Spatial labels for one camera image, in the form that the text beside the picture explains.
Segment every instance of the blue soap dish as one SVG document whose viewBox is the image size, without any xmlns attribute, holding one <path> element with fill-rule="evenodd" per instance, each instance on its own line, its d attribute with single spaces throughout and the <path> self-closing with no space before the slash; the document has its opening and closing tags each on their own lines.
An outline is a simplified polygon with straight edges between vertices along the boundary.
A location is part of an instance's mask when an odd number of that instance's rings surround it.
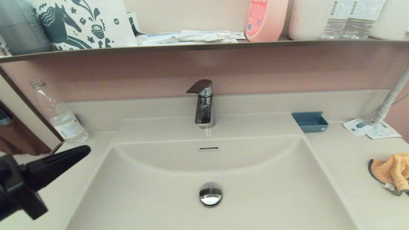
<svg viewBox="0 0 409 230">
<path fill-rule="evenodd" d="M 328 122 L 322 117 L 322 112 L 292 113 L 291 115 L 305 133 L 322 132 L 328 127 Z"/>
</svg>

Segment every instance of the white sink basin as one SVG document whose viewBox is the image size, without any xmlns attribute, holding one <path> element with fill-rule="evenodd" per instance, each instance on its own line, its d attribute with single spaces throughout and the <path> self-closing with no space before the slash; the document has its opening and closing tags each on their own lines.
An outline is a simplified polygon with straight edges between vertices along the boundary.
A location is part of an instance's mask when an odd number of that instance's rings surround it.
<svg viewBox="0 0 409 230">
<path fill-rule="evenodd" d="M 216 207 L 199 200 L 207 182 L 222 187 Z M 356 227 L 314 153 L 295 135 L 116 145 L 68 229 Z"/>
</svg>

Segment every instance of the orange towel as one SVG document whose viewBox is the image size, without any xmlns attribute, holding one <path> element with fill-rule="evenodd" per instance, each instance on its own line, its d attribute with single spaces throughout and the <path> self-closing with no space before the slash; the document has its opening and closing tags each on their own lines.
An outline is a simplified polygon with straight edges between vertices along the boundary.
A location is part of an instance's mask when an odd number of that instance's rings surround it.
<svg viewBox="0 0 409 230">
<path fill-rule="evenodd" d="M 393 154 L 386 161 L 372 159 L 369 163 L 369 172 L 382 184 L 395 186 L 393 193 L 400 196 L 409 192 L 409 154 Z"/>
</svg>

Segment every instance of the shelf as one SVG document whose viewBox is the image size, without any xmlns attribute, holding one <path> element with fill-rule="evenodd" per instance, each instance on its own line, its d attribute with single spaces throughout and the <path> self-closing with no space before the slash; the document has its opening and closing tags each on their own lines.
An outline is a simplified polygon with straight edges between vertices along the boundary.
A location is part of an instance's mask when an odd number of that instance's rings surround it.
<svg viewBox="0 0 409 230">
<path fill-rule="evenodd" d="M 57 58 L 66 56 L 95 56 L 102 54 L 123 54 L 140 52 L 169 52 L 169 51 L 192 51 L 192 50 L 229 50 L 229 49 L 252 49 L 252 48 L 273 48 L 273 47 L 306 47 L 306 46 L 334 46 L 334 45 L 393 45 L 409 47 L 408 41 L 385 41 L 378 39 L 365 40 L 318 40 L 318 41 L 292 41 L 287 36 L 282 36 L 276 42 L 251 43 L 239 40 L 239 43 L 228 44 L 205 44 L 205 45 L 163 45 L 163 46 L 139 46 L 139 47 L 119 47 L 101 48 L 88 50 L 67 50 L 53 51 L 46 53 L 24 54 L 11 57 L 0 58 L 0 63 L 26 61 L 32 59 Z"/>
</svg>

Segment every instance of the pink bottle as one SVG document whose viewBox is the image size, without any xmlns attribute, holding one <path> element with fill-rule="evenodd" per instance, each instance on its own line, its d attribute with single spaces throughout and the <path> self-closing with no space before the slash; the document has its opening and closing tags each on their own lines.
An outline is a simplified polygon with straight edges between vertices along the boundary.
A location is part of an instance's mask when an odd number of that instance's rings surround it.
<svg viewBox="0 0 409 230">
<path fill-rule="evenodd" d="M 283 31 L 288 0 L 252 0 L 247 18 L 247 39 L 277 41 Z"/>
</svg>

